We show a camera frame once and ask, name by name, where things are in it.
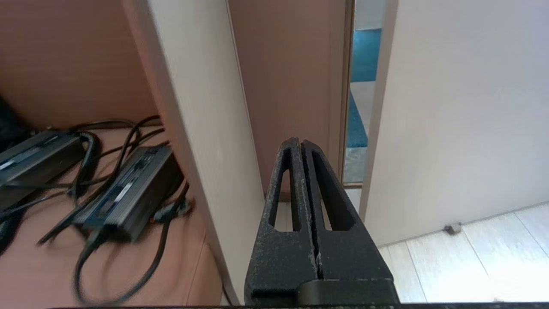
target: black cable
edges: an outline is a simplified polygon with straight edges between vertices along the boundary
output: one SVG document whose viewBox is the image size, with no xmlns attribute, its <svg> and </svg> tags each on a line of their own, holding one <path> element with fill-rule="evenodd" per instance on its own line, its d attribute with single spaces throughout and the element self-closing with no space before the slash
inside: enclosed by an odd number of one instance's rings
<svg viewBox="0 0 549 309">
<path fill-rule="evenodd" d="M 162 146 L 166 146 L 166 145 L 168 145 L 169 143 L 170 143 L 170 141 L 165 141 L 165 142 L 162 142 L 162 143 L 160 143 L 160 144 L 156 144 L 156 145 L 154 145 L 154 147 L 162 147 Z"/>
<path fill-rule="evenodd" d="M 101 154 L 102 145 L 101 141 L 94 133 L 79 131 L 75 134 L 80 137 L 81 141 L 88 143 L 86 154 L 84 155 L 82 163 L 78 168 L 78 172 L 76 173 L 76 176 L 72 181 L 72 188 L 67 191 L 67 194 L 73 195 L 78 198 L 84 195 L 88 190 L 88 187 L 90 186 L 79 184 L 81 184 L 83 181 L 92 180 L 93 176 L 96 173 L 97 166 L 99 164 L 99 158 L 96 159 L 95 157 Z"/>
<path fill-rule="evenodd" d="M 25 203 L 21 206 L 8 208 L 5 211 L 0 213 L 0 221 L 6 220 L 7 218 L 11 218 L 13 215 L 19 214 L 20 212 L 25 211 L 25 210 L 31 208 L 32 206 L 34 206 L 38 203 L 42 203 L 42 202 L 45 202 L 47 200 L 51 200 L 54 197 L 65 195 L 65 193 L 66 193 L 65 191 L 57 192 L 57 193 L 54 193 L 54 194 L 51 194 L 51 195 L 46 195 L 46 196 L 41 197 L 37 200 Z"/>
<path fill-rule="evenodd" d="M 164 132 L 164 130 L 165 130 L 164 128 L 161 128 L 161 129 L 157 129 L 157 130 L 151 131 L 151 132 L 149 132 L 149 133 L 143 135 L 139 140 L 134 141 L 134 142 L 131 142 L 130 145 L 131 145 L 131 146 L 134 146 L 134 145 L 141 145 L 142 143 L 144 143 L 144 142 L 150 140 L 151 138 L 153 138 L 155 135 Z M 120 147 L 116 147 L 116 148 L 107 150 L 107 151 L 103 152 L 103 153 L 99 156 L 99 158 L 102 158 L 102 157 L 104 157 L 104 156 L 106 156 L 106 155 L 110 155 L 110 154 L 113 153 L 113 152 L 117 152 L 117 151 L 121 150 L 122 147 L 123 147 L 123 146 L 120 146 Z"/>
<path fill-rule="evenodd" d="M 136 126 L 136 124 L 130 120 L 127 119 L 107 119 L 107 120 L 101 120 L 97 122 L 88 122 L 88 123 L 81 123 L 77 124 L 67 130 L 67 133 L 73 134 L 78 130 L 82 129 L 89 129 L 89 128 L 95 128 L 95 129 L 105 129 L 109 128 L 110 124 L 123 124 L 128 128 L 133 128 Z M 137 130 L 136 132 L 136 140 L 141 138 L 141 131 Z"/>
<path fill-rule="evenodd" d="M 96 197 L 98 197 L 100 194 L 102 194 L 105 190 L 107 190 L 111 184 L 114 182 L 116 177 L 118 176 L 118 172 L 120 171 L 120 167 L 122 166 L 122 161 L 124 160 L 124 157 L 126 155 L 126 150 L 128 148 L 128 145 L 130 144 L 130 140 L 132 139 L 133 135 L 137 130 L 139 130 L 139 127 L 143 124 L 151 121 L 160 119 L 160 116 L 154 115 L 147 117 L 137 124 L 130 130 L 128 133 L 128 136 L 126 137 L 126 141 L 124 141 L 124 144 L 122 146 L 122 150 L 120 151 L 120 154 L 118 156 L 118 160 L 116 162 L 116 165 L 113 169 L 113 172 L 109 175 L 105 183 L 101 185 L 90 197 L 88 197 L 82 205 L 77 206 L 77 203 L 75 203 L 75 209 L 71 211 L 68 215 L 65 216 L 58 224 L 56 224 L 53 229 L 51 229 L 44 237 L 42 237 L 37 245 L 43 245 L 46 243 L 46 241 L 55 238 L 59 233 L 61 233 L 64 229 L 68 228 L 72 224 L 72 220 L 84 209 L 88 206 L 90 202 L 92 202 Z"/>
<path fill-rule="evenodd" d="M 0 255 L 9 247 L 21 225 L 25 211 L 14 214 L 8 220 L 0 222 Z"/>
<path fill-rule="evenodd" d="M 189 183 L 185 183 L 183 187 L 183 191 L 181 192 L 180 196 L 177 199 L 179 202 L 184 202 L 184 198 L 188 190 L 189 190 Z M 164 254 L 164 250 L 166 249 L 166 241 L 168 237 L 168 230 L 170 228 L 170 222 L 172 221 L 172 219 L 175 218 L 178 207 L 179 207 L 179 203 L 177 202 L 173 203 L 173 206 L 170 211 L 171 215 L 169 219 L 166 222 L 164 222 L 164 225 L 162 227 L 162 234 L 160 235 L 160 242 L 158 244 L 156 255 L 154 256 L 154 259 L 151 265 L 149 266 L 149 269 L 147 269 L 147 271 L 141 277 L 141 279 L 130 290 L 128 290 L 118 298 L 109 300 L 106 302 L 101 302 L 101 303 L 96 303 L 89 300 L 89 298 L 84 295 L 82 291 L 82 286 L 80 283 L 80 277 L 82 274 L 82 267 L 84 266 L 84 263 L 92 254 L 92 252 L 97 250 L 97 248 L 103 243 L 105 243 L 105 241 L 108 238 L 108 232 L 106 230 L 102 229 L 102 230 L 94 231 L 92 235 L 89 237 L 86 247 L 82 250 L 82 253 L 78 258 L 78 262 L 76 262 L 76 267 L 74 269 L 73 288 L 78 301 L 85 305 L 90 305 L 90 306 L 114 306 L 114 305 L 118 305 L 120 303 L 125 302 L 130 297 L 132 297 L 135 293 L 137 293 L 137 291 L 139 291 L 147 283 L 147 281 L 149 281 L 149 279 L 153 276 L 155 270 L 158 268 L 158 265 L 160 264 L 160 260 L 162 259 L 162 255 Z"/>
</svg>

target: floor tile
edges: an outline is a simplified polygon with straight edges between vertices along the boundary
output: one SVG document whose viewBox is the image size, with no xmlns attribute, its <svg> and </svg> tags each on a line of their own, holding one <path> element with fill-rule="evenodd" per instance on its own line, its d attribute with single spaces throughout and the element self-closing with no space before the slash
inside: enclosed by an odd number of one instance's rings
<svg viewBox="0 0 549 309">
<path fill-rule="evenodd" d="M 515 212 L 537 243 L 549 254 L 549 204 Z"/>
<path fill-rule="evenodd" d="M 514 213 L 463 226 L 501 301 L 549 301 L 549 257 Z"/>
<path fill-rule="evenodd" d="M 400 302 L 426 302 L 406 243 L 381 247 L 379 253 L 393 273 Z"/>
<path fill-rule="evenodd" d="M 490 280 L 464 233 L 406 241 L 428 302 L 494 301 Z"/>
<path fill-rule="evenodd" d="M 367 147 L 345 149 L 345 165 L 343 170 L 344 183 L 361 183 L 366 173 Z"/>
</svg>

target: black power adapter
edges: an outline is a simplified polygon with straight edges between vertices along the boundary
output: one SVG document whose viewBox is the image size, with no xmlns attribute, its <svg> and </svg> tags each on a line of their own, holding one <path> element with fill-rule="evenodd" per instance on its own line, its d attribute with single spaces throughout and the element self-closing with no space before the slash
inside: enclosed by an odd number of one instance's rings
<svg viewBox="0 0 549 309">
<path fill-rule="evenodd" d="M 0 153 L 0 211 L 36 190 L 9 183 L 44 184 L 78 163 L 85 155 L 78 136 L 43 131 Z"/>
<path fill-rule="evenodd" d="M 134 242 L 183 174 L 168 146 L 139 147 L 104 194 L 72 221 L 84 234 L 103 229 L 108 240 Z"/>
<path fill-rule="evenodd" d="M 161 203 L 172 195 L 183 181 L 171 149 L 166 145 L 139 147 L 124 163 L 112 184 L 92 200 L 72 220 L 87 243 L 80 254 L 74 272 L 74 292 L 77 299 L 87 305 L 116 305 L 129 299 L 152 277 L 166 246 L 171 219 L 177 217 L 184 206 L 188 184 L 179 198 L 167 206 L 167 215 L 156 256 L 143 277 L 128 292 L 115 300 L 95 303 L 84 296 L 80 275 L 91 253 L 106 241 L 134 242 L 152 219 Z"/>
</svg>

